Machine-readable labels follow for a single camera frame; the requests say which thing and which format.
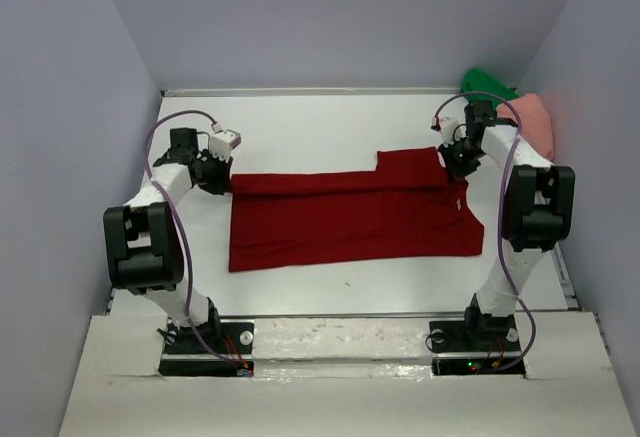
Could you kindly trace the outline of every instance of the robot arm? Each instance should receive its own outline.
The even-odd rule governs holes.
[[[504,170],[517,137],[514,122],[499,119],[487,101],[467,105],[463,124],[440,118],[432,128],[442,134],[438,150],[451,180],[474,172],[485,154]],[[522,138],[512,163],[499,225],[505,264],[519,294],[544,253],[569,234],[575,174],[543,158]],[[517,299],[497,258],[465,311],[465,338],[490,342],[517,336],[513,331]]]
[[[240,134],[213,127],[208,148],[199,149],[196,129],[170,131],[171,147],[153,164],[152,179],[160,184],[174,205],[195,185],[214,195],[230,191],[231,151]],[[186,315],[188,282],[184,256],[171,209],[151,181],[122,207],[103,217],[111,283],[155,302],[178,327],[189,327],[190,318],[207,334],[219,334],[220,320],[210,299],[192,290],[190,315]]]

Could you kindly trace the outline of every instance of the pink cloth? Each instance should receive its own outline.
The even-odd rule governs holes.
[[[526,94],[510,100],[522,119],[522,137],[531,144],[540,155],[553,160],[553,130],[551,129],[551,116],[544,108],[542,100],[537,94]],[[498,117],[515,120],[509,108],[500,104],[496,109]]]

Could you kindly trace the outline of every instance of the folded cloth flap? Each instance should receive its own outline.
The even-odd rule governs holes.
[[[484,229],[437,151],[379,152],[373,172],[234,175],[229,270],[478,255]]]

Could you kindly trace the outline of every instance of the green cloth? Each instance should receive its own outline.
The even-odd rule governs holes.
[[[460,85],[461,92],[469,92],[470,90],[482,90],[484,92],[491,92],[492,94],[499,95],[505,100],[513,100],[519,97],[513,90],[504,85],[497,79],[494,79],[486,72],[480,69],[471,69],[462,79]],[[470,95],[467,97],[469,102],[475,102],[478,100],[490,100],[495,109],[501,102],[491,97],[485,97],[484,95]]]

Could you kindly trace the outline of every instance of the red cloth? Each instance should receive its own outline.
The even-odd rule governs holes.
[[[378,152],[371,172],[236,174],[229,271],[469,256],[484,228],[435,148]]]

